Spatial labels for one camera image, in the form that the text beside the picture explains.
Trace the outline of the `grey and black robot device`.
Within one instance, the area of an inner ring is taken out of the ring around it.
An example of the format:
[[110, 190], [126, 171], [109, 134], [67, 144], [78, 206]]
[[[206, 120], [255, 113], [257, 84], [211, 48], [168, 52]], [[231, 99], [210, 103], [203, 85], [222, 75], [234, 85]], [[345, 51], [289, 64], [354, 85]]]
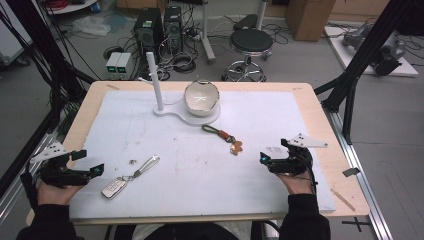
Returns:
[[[345, 47], [352, 46], [354, 50], [358, 50], [370, 33], [372, 27], [373, 24], [364, 23], [356, 31], [345, 33], [342, 45]], [[392, 32], [383, 46], [372, 58], [370, 66], [379, 76], [387, 76], [397, 67], [402, 65], [399, 59], [405, 54], [405, 52], [405, 43], [398, 40], [395, 33]]]

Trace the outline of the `black tape cross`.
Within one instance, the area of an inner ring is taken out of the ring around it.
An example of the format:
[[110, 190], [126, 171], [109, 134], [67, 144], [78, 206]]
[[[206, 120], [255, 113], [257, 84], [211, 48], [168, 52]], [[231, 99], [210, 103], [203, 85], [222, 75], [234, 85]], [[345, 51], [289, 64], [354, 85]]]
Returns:
[[342, 220], [341, 223], [345, 224], [345, 225], [354, 225], [354, 226], [357, 227], [359, 232], [362, 232], [363, 226], [370, 226], [371, 225], [371, 223], [369, 223], [369, 222], [359, 221], [357, 217], [354, 217], [352, 221]]

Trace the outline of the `white key stand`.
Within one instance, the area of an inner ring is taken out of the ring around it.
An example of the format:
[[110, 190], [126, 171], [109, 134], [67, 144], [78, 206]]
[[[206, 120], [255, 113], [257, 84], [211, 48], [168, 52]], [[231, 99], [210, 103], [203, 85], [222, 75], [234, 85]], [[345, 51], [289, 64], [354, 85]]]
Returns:
[[155, 55], [153, 52], [147, 52], [146, 53], [148, 68], [149, 68], [149, 76], [151, 77], [156, 102], [157, 105], [154, 107], [153, 111], [156, 116], [167, 116], [167, 115], [173, 115], [178, 117], [181, 121], [184, 123], [191, 125], [191, 126], [202, 126], [204, 124], [211, 124], [214, 121], [216, 121], [220, 116], [220, 100], [219, 100], [219, 106], [215, 113], [209, 116], [199, 117], [195, 116], [194, 114], [190, 113], [187, 110], [187, 107], [184, 102], [184, 91], [182, 98], [178, 100], [175, 103], [167, 104], [163, 101], [162, 97], [162, 91], [160, 88], [159, 78], [158, 78], [158, 66], [155, 62]]

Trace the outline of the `black foot pedal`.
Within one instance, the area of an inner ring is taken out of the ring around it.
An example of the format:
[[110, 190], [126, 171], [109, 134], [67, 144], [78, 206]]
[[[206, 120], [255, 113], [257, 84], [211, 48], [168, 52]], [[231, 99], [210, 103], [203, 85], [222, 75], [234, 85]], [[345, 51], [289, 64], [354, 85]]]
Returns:
[[234, 30], [250, 29], [256, 27], [257, 15], [249, 14], [233, 25]]

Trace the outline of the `large black computer tower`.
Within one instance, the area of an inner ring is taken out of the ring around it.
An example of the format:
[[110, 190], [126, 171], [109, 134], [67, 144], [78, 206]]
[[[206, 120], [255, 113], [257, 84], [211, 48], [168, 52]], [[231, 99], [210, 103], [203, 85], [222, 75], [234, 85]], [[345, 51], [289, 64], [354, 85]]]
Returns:
[[142, 8], [133, 27], [138, 43], [145, 52], [159, 55], [159, 46], [164, 41], [164, 31], [159, 8]]

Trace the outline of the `silver car key with strap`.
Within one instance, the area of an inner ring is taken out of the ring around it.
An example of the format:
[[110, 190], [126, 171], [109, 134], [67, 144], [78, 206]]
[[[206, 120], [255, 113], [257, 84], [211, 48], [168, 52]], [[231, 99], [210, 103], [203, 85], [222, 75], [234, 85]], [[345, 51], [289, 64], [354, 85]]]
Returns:
[[106, 185], [101, 190], [101, 194], [107, 199], [113, 199], [127, 186], [127, 184], [130, 181], [133, 181], [136, 178], [140, 177], [144, 172], [152, 168], [159, 161], [160, 161], [159, 156], [157, 155], [151, 156], [132, 175], [117, 177], [113, 181], [111, 181], [108, 185]]

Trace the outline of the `slim black computer tower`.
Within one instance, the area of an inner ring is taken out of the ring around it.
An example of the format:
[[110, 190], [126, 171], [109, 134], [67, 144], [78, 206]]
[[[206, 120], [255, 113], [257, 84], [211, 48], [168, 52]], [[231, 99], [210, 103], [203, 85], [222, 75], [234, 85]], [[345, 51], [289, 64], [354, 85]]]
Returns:
[[176, 54], [183, 50], [182, 18], [180, 6], [167, 6], [164, 13], [164, 30], [168, 52]]

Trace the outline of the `person's right hand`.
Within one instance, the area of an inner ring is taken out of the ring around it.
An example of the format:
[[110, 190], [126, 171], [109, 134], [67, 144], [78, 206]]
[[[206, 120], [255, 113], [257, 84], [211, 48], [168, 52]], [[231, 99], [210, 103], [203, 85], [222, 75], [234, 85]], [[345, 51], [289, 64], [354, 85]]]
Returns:
[[307, 172], [298, 175], [278, 173], [277, 177], [284, 183], [290, 195], [314, 193], [310, 176]]

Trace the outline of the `cardboard box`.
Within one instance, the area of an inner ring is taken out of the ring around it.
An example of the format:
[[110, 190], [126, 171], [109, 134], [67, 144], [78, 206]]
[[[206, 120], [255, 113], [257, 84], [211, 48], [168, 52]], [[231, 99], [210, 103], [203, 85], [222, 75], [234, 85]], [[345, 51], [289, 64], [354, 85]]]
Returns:
[[336, 0], [290, 0], [285, 20], [293, 39], [318, 41], [335, 2]]

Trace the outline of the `aluminium rail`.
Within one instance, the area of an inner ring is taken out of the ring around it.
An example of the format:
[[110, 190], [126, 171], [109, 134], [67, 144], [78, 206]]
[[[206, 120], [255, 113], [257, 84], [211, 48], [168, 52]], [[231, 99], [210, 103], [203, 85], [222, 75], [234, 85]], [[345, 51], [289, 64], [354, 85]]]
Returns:
[[38, 142], [30, 140], [18, 154], [11, 168], [7, 170], [6, 177], [0, 179], [0, 225], [7, 220], [10, 212], [25, 192], [20, 175], [26, 171], [33, 174], [39, 166], [39, 163], [32, 166], [30, 159], [57, 142], [57, 136], [54, 134], [47, 134]]
[[366, 199], [370, 212], [368, 218], [372, 226], [373, 232], [377, 240], [394, 240], [390, 229], [386, 223], [386, 220], [380, 210], [378, 202], [373, 194], [371, 186], [368, 182], [366, 174], [363, 170], [361, 162], [352, 144], [349, 144], [346, 138], [342, 134], [342, 118], [338, 113], [332, 113], [329, 110], [325, 110], [324, 113], [335, 133], [335, 136], [341, 146], [341, 149], [347, 158], [349, 166], [352, 168], [358, 168], [359, 172], [356, 174], [356, 179], [359, 183], [361, 191]]

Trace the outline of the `black metal frame strut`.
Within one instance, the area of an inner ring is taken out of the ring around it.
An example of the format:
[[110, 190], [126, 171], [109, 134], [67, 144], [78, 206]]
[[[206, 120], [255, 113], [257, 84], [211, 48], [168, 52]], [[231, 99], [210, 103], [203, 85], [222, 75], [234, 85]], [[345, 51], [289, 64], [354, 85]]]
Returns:
[[340, 104], [345, 102], [342, 136], [349, 145], [352, 144], [351, 125], [357, 83], [390, 34], [419, 1], [390, 0], [346, 69], [334, 80], [314, 89], [316, 95], [331, 90], [321, 105], [332, 113], [338, 112]]
[[77, 69], [65, 58], [32, 0], [6, 0], [6, 3], [29, 34], [34, 47], [27, 44], [2, 12], [0, 20], [28, 53], [43, 80], [50, 86], [51, 110], [0, 178], [0, 198], [6, 194], [44, 134], [51, 132], [59, 124], [62, 110], [70, 103], [82, 102], [87, 93], [82, 82], [95, 82], [93, 77]]

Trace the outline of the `white round table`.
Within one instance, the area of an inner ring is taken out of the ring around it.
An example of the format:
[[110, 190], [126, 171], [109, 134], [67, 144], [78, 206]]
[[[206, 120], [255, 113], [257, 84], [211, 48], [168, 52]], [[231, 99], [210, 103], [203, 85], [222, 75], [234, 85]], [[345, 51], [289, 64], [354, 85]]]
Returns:
[[90, 7], [98, 0], [42, 0], [43, 7], [52, 14], [70, 13]]

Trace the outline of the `white metal stand leg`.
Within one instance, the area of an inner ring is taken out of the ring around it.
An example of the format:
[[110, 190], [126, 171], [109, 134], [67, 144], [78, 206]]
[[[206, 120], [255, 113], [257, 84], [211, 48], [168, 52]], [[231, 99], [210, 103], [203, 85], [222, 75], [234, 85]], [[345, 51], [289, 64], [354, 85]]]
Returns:
[[208, 39], [208, 0], [201, 0], [202, 2], [202, 31], [201, 42], [206, 54], [207, 63], [213, 64], [216, 60], [212, 46]]

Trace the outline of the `clear plastic bag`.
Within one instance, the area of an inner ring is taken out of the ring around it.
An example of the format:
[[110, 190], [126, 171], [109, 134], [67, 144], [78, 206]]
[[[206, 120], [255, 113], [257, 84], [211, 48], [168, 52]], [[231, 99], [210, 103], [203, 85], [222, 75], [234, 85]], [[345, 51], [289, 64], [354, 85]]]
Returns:
[[72, 22], [73, 30], [95, 36], [106, 36], [111, 27], [102, 17], [86, 16]]

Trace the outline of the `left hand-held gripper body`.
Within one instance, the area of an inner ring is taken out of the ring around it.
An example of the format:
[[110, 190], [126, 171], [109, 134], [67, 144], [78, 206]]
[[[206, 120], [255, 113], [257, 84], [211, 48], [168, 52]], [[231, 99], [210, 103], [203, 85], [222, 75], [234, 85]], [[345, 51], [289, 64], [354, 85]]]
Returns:
[[67, 167], [71, 152], [57, 142], [30, 159], [31, 163], [41, 162], [39, 175], [43, 182], [55, 187], [83, 186], [90, 181], [90, 172], [72, 170]]

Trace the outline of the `black round stool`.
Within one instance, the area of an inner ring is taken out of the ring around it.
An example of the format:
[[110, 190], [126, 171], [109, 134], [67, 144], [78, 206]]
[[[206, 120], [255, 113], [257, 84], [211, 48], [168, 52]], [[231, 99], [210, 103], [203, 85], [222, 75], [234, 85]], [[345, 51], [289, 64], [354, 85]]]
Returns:
[[262, 67], [252, 60], [253, 57], [267, 60], [271, 55], [273, 40], [266, 32], [257, 29], [236, 30], [230, 36], [229, 45], [233, 51], [242, 54], [244, 59], [230, 64], [221, 76], [222, 81], [267, 80]]

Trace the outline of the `white bowl with dark rim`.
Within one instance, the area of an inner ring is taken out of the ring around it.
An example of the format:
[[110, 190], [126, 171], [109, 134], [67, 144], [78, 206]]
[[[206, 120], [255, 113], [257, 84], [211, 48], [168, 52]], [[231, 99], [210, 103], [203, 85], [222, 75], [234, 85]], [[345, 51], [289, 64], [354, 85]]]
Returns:
[[195, 116], [212, 115], [219, 106], [220, 93], [211, 82], [194, 81], [184, 91], [184, 102], [187, 110]]

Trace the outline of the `white floor board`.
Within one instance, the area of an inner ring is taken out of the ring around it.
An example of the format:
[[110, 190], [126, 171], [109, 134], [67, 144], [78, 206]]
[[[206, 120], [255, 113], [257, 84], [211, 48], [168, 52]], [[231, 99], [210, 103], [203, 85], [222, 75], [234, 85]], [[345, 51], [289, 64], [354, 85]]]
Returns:
[[[346, 31], [339, 27], [325, 27], [325, 33], [329, 37], [329, 42], [331, 43], [334, 52], [338, 56], [342, 67], [346, 68], [356, 53], [353, 47], [345, 47], [342, 44], [343, 36]], [[390, 76], [417, 77], [419, 75], [415, 68], [403, 57], [399, 59], [399, 62], [401, 65], [394, 69], [390, 73]]]

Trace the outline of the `grey power supply unit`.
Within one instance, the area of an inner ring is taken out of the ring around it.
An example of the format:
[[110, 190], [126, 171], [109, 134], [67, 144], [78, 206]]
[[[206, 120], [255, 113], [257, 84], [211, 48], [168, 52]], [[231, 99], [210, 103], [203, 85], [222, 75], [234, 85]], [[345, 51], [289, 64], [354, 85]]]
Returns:
[[120, 80], [128, 80], [134, 67], [134, 61], [130, 53], [122, 53], [116, 64], [118, 78]]
[[120, 57], [121, 54], [119, 52], [112, 52], [106, 63], [106, 69], [111, 79], [115, 79], [118, 76], [117, 63]]

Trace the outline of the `white foam board mat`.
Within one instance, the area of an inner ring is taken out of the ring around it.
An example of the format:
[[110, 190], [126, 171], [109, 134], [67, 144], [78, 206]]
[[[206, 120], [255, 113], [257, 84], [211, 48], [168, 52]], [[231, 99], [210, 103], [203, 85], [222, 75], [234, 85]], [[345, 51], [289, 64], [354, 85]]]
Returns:
[[[291, 93], [222, 92], [214, 127], [243, 143], [237, 156], [218, 136], [175, 116], [156, 116], [153, 92], [109, 92], [90, 129], [79, 169], [103, 164], [71, 202], [74, 221], [150, 217], [283, 214], [287, 190], [259, 161], [284, 158], [281, 139], [306, 131]], [[130, 176], [151, 156], [160, 161], [113, 199], [101, 190]]]

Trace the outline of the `person's torso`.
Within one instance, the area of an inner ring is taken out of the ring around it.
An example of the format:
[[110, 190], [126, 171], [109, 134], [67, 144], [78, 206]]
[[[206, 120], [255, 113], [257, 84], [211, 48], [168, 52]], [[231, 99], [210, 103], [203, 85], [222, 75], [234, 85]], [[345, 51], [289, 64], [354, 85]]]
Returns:
[[254, 240], [261, 236], [251, 221], [143, 224], [131, 240]]

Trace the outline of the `wooden table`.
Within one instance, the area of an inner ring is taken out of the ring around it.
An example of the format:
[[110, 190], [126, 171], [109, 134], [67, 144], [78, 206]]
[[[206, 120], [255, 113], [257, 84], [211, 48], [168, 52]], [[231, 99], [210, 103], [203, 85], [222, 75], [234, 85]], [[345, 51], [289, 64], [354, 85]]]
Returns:
[[[253, 82], [218, 82], [218, 89], [224, 93], [275, 92], [279, 95], [291, 93], [294, 96], [306, 130], [311, 136], [323, 140], [328, 146], [317, 152], [317, 157], [322, 163], [323, 174], [330, 184], [330, 197], [334, 200], [336, 209], [326, 213], [328, 217], [353, 217], [366, 216], [370, 209], [361, 191], [359, 183], [354, 177], [345, 177], [342, 172], [348, 169], [349, 163], [327, 119], [325, 110], [322, 109], [312, 86], [308, 83], [253, 83]], [[71, 124], [70, 130], [63, 140], [64, 147], [71, 150], [80, 150], [86, 142], [95, 117], [101, 107], [101, 101], [109, 92], [135, 91], [140, 94], [152, 92], [153, 86], [142, 81], [97, 81], [93, 83], [84, 98], [76, 118]], [[331, 188], [339, 192], [356, 211], [351, 211], [331, 191]]]

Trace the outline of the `thin wooden strip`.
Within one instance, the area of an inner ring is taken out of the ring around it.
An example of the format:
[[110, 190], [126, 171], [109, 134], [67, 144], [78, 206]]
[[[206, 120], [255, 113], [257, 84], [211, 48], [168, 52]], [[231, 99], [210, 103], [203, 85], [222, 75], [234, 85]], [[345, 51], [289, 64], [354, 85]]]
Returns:
[[347, 201], [347, 199], [345, 199], [339, 192], [337, 192], [335, 189], [331, 188], [331, 191], [333, 192], [333, 194], [340, 200], [342, 201], [351, 211], [355, 212], [356, 208]]

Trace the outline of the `person's left hand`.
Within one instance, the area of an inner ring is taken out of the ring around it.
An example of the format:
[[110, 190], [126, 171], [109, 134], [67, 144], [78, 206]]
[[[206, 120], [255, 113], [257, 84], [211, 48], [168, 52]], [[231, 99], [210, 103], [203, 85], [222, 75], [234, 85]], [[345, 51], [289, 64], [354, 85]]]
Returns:
[[82, 189], [82, 186], [65, 186], [58, 188], [41, 182], [38, 186], [39, 205], [68, 205], [75, 194]]

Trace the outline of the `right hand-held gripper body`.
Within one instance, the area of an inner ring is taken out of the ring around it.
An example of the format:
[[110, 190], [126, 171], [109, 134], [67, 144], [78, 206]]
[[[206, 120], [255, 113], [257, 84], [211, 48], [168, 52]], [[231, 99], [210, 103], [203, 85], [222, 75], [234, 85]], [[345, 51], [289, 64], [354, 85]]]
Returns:
[[314, 139], [304, 134], [287, 140], [289, 145], [286, 158], [272, 158], [268, 170], [272, 173], [301, 174], [312, 169], [313, 157], [310, 148], [326, 148], [327, 142]]

